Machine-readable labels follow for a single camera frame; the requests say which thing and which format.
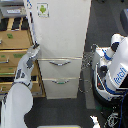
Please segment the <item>robot body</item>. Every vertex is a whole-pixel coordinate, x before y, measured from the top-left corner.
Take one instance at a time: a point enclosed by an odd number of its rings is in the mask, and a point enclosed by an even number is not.
[[[27,86],[16,83],[2,101],[1,128],[27,128],[24,115],[33,106],[33,97]]]
[[[122,98],[128,74],[128,37],[112,36],[111,47],[97,48],[94,54],[94,89],[102,100],[111,102]]]

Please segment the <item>drawer handle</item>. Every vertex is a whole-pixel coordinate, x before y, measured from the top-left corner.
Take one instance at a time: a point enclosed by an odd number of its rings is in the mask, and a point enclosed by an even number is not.
[[[7,61],[1,61],[0,64],[5,64],[5,63],[8,63],[9,62],[9,59],[7,59]]]
[[[57,66],[64,66],[64,65],[66,65],[68,63],[71,63],[71,61],[67,61],[67,62],[64,62],[64,63],[61,63],[61,64],[58,64],[58,63],[56,63],[54,61],[50,61],[49,63],[54,64],[54,65],[57,65]]]
[[[67,82],[69,82],[69,80],[66,80],[66,81],[52,81],[52,82],[54,82],[54,83],[56,83],[56,84],[66,84]]]
[[[0,92],[4,92],[4,93],[9,92],[9,90],[7,90],[7,91],[3,91],[4,88],[6,88],[6,87],[2,86],[1,89],[0,89]]]

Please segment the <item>drawer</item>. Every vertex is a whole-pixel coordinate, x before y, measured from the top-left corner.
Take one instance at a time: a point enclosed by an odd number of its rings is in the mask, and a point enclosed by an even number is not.
[[[30,47],[27,30],[1,31],[0,40],[0,49],[25,49]]]
[[[9,79],[11,82],[0,82],[0,94],[8,93],[8,91],[10,90],[13,82],[12,82],[11,78],[8,78],[8,80]],[[33,87],[31,89],[31,92],[40,92],[41,89],[39,86],[38,77],[36,78],[36,80],[34,80],[32,82],[33,82]]]
[[[43,80],[47,99],[77,98],[79,79]]]
[[[27,49],[25,50],[0,50],[0,67],[1,66],[17,66],[19,60],[24,54],[26,54]]]
[[[0,77],[7,77],[7,76],[15,76],[17,71],[17,67],[0,67]],[[35,76],[38,75],[37,66],[34,66],[31,75]]]
[[[82,58],[64,60],[38,60],[42,78],[79,77]]]

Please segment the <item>dark floor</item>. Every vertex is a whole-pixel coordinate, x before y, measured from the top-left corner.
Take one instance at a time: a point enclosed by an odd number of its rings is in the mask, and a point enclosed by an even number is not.
[[[120,12],[128,8],[128,0],[124,3],[120,0],[92,0],[90,21],[86,37],[85,52],[90,52],[92,44],[110,46],[111,36],[120,33],[126,36],[120,23]],[[81,79],[86,79],[81,72]],[[80,81],[80,86],[84,90],[84,80]],[[35,98],[32,110],[25,116],[28,128],[36,128],[41,125],[79,125],[83,128],[92,128],[91,115],[98,117],[98,121],[103,128],[105,119],[100,113],[100,109],[89,109],[86,106],[87,97],[78,91],[77,99],[47,100],[45,98]]]

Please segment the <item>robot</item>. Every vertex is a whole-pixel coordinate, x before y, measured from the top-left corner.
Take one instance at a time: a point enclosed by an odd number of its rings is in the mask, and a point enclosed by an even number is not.
[[[27,128],[24,115],[33,106],[31,72],[40,47],[36,43],[19,61],[16,76],[8,94],[2,100],[1,128]]]
[[[96,48],[92,69],[94,93],[103,102],[114,104],[128,89],[128,37],[114,34],[111,47]]]

